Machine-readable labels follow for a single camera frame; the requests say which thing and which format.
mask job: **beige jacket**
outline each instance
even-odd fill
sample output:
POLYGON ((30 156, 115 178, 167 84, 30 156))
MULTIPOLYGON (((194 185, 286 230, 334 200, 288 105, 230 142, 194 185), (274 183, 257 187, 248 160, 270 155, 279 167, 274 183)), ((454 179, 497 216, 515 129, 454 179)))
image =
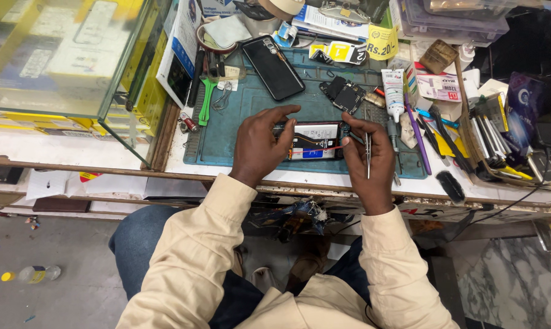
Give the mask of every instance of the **beige jacket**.
MULTIPOLYGON (((216 178, 204 202, 170 217, 150 269, 117 328, 208 328, 223 298, 233 249, 243 242, 241 222, 257 192, 226 175, 216 178)), ((458 328, 426 278, 428 267, 397 208, 363 216, 359 257, 371 284, 368 316, 383 329, 458 328)), ((296 298, 271 288, 247 328, 369 328, 365 301, 343 280, 317 274, 296 298)))

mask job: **glass shelf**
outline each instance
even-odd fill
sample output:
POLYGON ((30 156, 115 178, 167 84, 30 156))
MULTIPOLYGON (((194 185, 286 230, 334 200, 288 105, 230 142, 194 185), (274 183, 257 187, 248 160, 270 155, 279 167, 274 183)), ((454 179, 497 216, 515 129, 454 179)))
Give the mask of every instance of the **glass shelf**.
POLYGON ((0 128, 118 140, 150 166, 170 3, 0 0, 0 128))

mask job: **white tube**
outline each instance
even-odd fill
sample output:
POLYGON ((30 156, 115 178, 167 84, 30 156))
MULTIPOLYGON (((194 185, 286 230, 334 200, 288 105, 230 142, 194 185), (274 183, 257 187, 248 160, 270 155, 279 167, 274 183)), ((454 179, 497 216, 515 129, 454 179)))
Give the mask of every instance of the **white tube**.
POLYGON ((400 121, 403 107, 403 69, 382 70, 383 89, 386 94, 387 113, 395 122, 400 121))

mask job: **silicone repair mat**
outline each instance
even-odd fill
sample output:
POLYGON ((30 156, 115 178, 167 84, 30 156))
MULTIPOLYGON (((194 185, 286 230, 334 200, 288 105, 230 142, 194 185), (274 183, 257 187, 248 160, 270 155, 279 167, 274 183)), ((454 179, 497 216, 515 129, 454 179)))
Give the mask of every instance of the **silicone repair mat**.
MULTIPOLYGON (((225 64, 229 65, 228 62, 234 60, 240 63, 243 60, 247 68, 247 76, 239 80, 237 91, 231 92, 226 109, 222 110, 221 113, 211 109, 208 125, 201 127, 202 129, 198 133, 190 132, 186 144, 186 152, 184 153, 184 163, 232 166, 239 125, 248 116, 257 114, 265 108, 298 104, 302 107, 301 111, 288 116, 289 118, 296 118, 299 122, 341 120, 340 114, 342 111, 334 107, 319 88, 321 82, 331 81, 337 75, 358 83, 369 92, 373 91, 375 86, 382 84, 379 71, 385 67, 381 67, 381 62, 378 61, 370 60, 368 61, 369 64, 365 67, 354 68, 352 65, 342 63, 326 65, 310 60, 308 58, 308 50, 284 49, 284 54, 306 84, 306 90, 303 93, 289 97, 287 100, 276 102, 265 89, 261 79, 253 72, 253 68, 246 58, 242 59, 241 56, 235 54, 233 54, 235 56, 229 56, 225 64)), ((196 123, 198 123, 198 115, 202 108, 204 93, 204 84, 201 83, 192 115, 192 119, 196 123)), ((221 94, 222 91, 215 88, 211 101, 217 100, 221 94)), ((369 108, 371 108, 373 113, 373 120, 386 126, 389 119, 387 111, 377 108, 367 101, 363 101, 355 116, 358 118, 362 117, 361 110, 369 108)), ((400 171, 399 164, 396 161, 396 172, 401 172, 399 176, 402 178, 424 179, 427 175, 421 165, 422 158, 418 152, 418 147, 409 149, 400 140, 398 140, 398 146, 402 162, 402 170, 400 171)), ((284 161, 277 168, 304 172, 348 173, 346 162, 343 159, 328 161, 284 161)))

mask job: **person's left hand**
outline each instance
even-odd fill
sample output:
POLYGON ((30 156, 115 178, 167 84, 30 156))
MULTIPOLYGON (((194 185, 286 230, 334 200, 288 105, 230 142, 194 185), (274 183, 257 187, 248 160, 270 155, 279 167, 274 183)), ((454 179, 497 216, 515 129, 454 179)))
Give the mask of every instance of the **person's left hand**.
POLYGON ((300 105, 285 105, 264 109, 245 119, 237 131, 233 169, 229 176, 255 189, 288 155, 297 120, 288 120, 286 116, 298 111, 300 105), (276 141, 272 129, 281 121, 287 121, 286 128, 276 141))

